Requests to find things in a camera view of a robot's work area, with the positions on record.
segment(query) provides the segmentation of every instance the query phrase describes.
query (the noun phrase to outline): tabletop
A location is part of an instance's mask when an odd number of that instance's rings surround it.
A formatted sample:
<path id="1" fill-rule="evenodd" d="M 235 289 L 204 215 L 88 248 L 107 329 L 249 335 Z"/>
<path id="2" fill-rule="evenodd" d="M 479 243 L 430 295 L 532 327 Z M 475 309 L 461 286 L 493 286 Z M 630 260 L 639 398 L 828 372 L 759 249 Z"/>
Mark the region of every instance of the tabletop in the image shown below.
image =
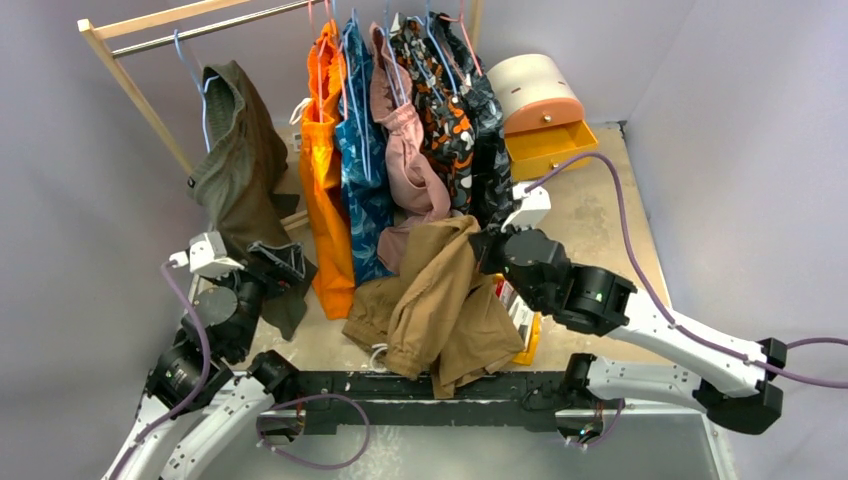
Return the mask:
<path id="1" fill-rule="evenodd" d="M 621 177 L 631 241 L 639 264 L 667 303 L 662 270 L 621 130 L 618 124 L 609 124 L 595 127 L 593 131 L 599 141 L 598 151 L 612 160 Z M 290 184 L 286 186 L 291 189 L 287 191 L 299 190 L 296 172 L 297 165 L 290 160 L 285 184 Z M 560 173 L 545 183 L 545 188 L 550 194 L 552 208 L 538 228 L 549 238 L 561 242 L 573 262 L 606 268 L 641 287 L 624 250 L 615 188 L 607 167 L 593 160 L 585 167 Z M 290 235 L 293 241 L 303 242 L 307 257 L 315 258 L 308 226 Z M 327 320 L 312 290 L 306 302 L 308 313 L 291 342 L 283 340 L 274 327 L 260 321 L 247 360 L 235 367 L 246 368 L 254 355 L 274 349 L 301 370 L 368 370 L 369 355 L 341 333 L 345 320 Z M 533 364 L 526 367 L 509 364 L 506 368 L 564 370 L 571 354 L 579 352 L 620 361 L 667 363 L 640 347 L 570 332 L 550 318 L 544 318 Z"/>

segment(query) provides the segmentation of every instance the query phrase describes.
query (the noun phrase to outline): pink garment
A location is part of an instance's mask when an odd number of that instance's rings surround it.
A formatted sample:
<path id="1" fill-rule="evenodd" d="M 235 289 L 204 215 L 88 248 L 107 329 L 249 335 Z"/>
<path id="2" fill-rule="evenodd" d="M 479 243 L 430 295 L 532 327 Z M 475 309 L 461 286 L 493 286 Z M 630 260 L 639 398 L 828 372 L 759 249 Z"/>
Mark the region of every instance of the pink garment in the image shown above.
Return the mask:
<path id="1" fill-rule="evenodd" d="M 380 234 L 377 257 L 390 271 L 398 273 L 400 260 L 406 252 L 406 242 L 412 227 L 442 220 L 450 215 L 450 196 L 442 180 L 421 154 L 424 129 L 409 101 L 412 98 L 412 80 L 409 73 L 398 66 L 400 84 L 406 93 L 407 102 L 394 107 L 394 96 L 389 83 L 389 74 L 397 84 L 397 76 L 389 46 L 378 30 L 371 24 L 371 39 L 375 55 L 374 73 L 371 77 L 371 114 L 374 120 L 389 131 L 386 145 L 386 171 L 389 188 L 395 203 L 406 210 L 407 219 L 396 227 L 389 227 Z"/>

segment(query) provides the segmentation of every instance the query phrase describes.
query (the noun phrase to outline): brown pants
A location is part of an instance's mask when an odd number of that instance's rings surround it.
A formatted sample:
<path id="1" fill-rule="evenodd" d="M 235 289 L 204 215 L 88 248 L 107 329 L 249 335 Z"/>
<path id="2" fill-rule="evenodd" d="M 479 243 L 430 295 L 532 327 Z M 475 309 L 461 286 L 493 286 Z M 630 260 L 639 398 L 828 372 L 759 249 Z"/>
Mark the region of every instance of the brown pants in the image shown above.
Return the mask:
<path id="1" fill-rule="evenodd" d="M 366 351 L 387 343 L 386 367 L 410 379 L 429 368 L 436 398 L 503 367 L 524 343 L 476 271 L 471 216 L 415 227 L 400 275 L 359 287 L 343 333 Z"/>

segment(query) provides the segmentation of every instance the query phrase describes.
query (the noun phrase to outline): white wall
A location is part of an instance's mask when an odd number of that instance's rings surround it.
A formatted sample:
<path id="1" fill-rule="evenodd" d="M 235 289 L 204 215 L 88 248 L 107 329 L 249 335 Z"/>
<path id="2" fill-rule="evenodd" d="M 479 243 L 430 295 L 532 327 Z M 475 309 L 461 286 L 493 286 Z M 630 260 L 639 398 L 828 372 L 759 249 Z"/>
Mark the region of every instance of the white wall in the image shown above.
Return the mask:
<path id="1" fill-rule="evenodd" d="M 166 5 L 1 5 L 0 476 L 91 480 L 123 443 L 177 326 L 159 264 L 205 215 L 76 20 L 102 25 Z M 125 65 L 199 159 L 199 96 L 175 57 Z"/>
<path id="2" fill-rule="evenodd" d="M 194 0 L 169 0 L 183 5 Z M 279 5 L 253 0 L 182 22 L 193 28 Z M 480 57 L 488 66 L 523 53 L 545 53 L 560 66 L 592 122 L 630 116 L 694 0 L 486 0 Z M 391 12 L 424 15 L 424 0 L 394 0 Z M 356 6 L 360 24 L 382 23 L 382 0 L 339 0 L 345 22 Z M 458 0 L 436 0 L 434 11 L 458 15 Z M 315 9 L 320 30 L 324 9 Z M 308 92 L 306 56 L 312 44 L 306 9 L 188 40 L 206 63 L 238 61 L 263 95 L 271 115 L 285 122 Z"/>
<path id="3" fill-rule="evenodd" d="M 671 296 L 752 339 L 848 337 L 848 3 L 699 0 L 627 125 Z M 846 352 L 790 369 L 848 381 Z M 777 381 L 741 478 L 846 478 L 846 393 Z"/>

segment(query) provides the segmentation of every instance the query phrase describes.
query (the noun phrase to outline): wooden clothing rack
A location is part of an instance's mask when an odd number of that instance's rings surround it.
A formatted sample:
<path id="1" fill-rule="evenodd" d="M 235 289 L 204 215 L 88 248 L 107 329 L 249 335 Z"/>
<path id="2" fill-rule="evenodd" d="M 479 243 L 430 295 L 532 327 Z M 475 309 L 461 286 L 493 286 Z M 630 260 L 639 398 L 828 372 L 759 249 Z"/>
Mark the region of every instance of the wooden clothing rack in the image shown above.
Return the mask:
<path id="1" fill-rule="evenodd" d="M 156 113 L 156 110 L 153 109 L 153 107 L 150 105 L 150 102 L 148 102 L 147 99 L 144 97 L 144 94 L 141 92 L 141 89 L 138 88 L 138 85 L 136 85 L 132 77 L 130 77 L 130 74 L 127 73 L 127 71 L 120 64 L 120 62 L 118 62 L 118 59 L 121 57 L 145 52 L 147 50 L 152 50 L 154 48 L 162 47 L 165 45 L 173 45 L 174 36 L 169 35 L 167 37 L 149 40 L 114 51 L 110 49 L 109 46 L 106 44 L 106 40 L 110 38 L 120 37 L 122 35 L 126 35 L 133 32 L 140 32 L 142 30 L 157 27 L 159 25 L 178 22 L 186 18 L 195 17 L 204 13 L 213 12 L 222 8 L 231 7 L 233 5 L 238 5 L 240 3 L 247 3 L 249 1 L 250 0 L 203 0 L 188 5 L 183 5 L 182 7 L 163 10 L 161 12 L 131 18 L 129 20 L 112 23 L 110 25 L 105 25 L 102 27 L 95 27 L 87 18 L 84 18 L 77 22 L 77 27 L 79 28 L 80 34 L 82 34 L 82 36 L 88 42 L 88 45 L 91 47 L 92 50 L 94 50 L 94 53 L 96 53 L 97 57 L 100 58 L 100 60 L 103 62 L 103 65 L 105 65 L 109 72 L 112 74 L 112 76 L 115 77 L 115 80 L 118 81 L 118 84 L 121 85 L 121 88 L 123 88 L 127 96 L 130 97 L 130 100 L 132 100 L 133 104 L 135 104 L 136 108 L 138 108 L 138 111 L 141 112 L 141 115 L 144 116 L 144 118 L 147 120 L 147 123 L 149 123 L 153 130 L 156 132 L 156 134 L 159 135 L 159 138 L 162 139 L 162 142 L 165 144 L 166 147 L 168 147 L 168 150 L 171 151 L 171 154 L 174 155 L 174 158 L 177 159 L 177 162 L 180 164 L 180 166 L 187 175 L 192 172 L 192 164 L 189 161 L 188 156 L 186 156 L 179 143 L 177 143 L 177 140 L 171 134 L 170 130 L 168 130 L 168 127 L 166 127 L 164 122 L 162 122 L 162 119 L 159 117 L 159 114 Z M 225 30 L 231 27 L 235 27 L 237 25 L 250 23 L 255 20 L 259 20 L 260 18 L 271 17 L 277 14 L 298 10 L 300 8 L 306 7 L 307 5 L 309 5 L 309 3 L 312 3 L 314 5 L 323 3 L 323 1 L 324 0 L 301 0 L 285 5 L 280 5 L 278 7 L 273 7 L 267 10 L 242 15 L 240 17 L 234 17 L 229 20 L 224 20 L 218 23 L 198 27 L 192 30 L 186 30 L 185 32 L 180 32 L 178 34 L 178 38 L 180 40 L 186 40 L 189 38 L 200 37 L 202 35 L 206 35 L 212 32 L 217 32 L 219 30 Z M 482 10 L 483 0 L 472 0 L 469 22 L 471 24 L 469 27 L 469 36 L 474 47 L 477 46 Z M 306 217 L 306 212 L 298 212 L 283 219 L 283 225 L 286 227 L 287 230 L 296 228 L 300 225 L 304 225 L 307 222 L 308 219 Z"/>

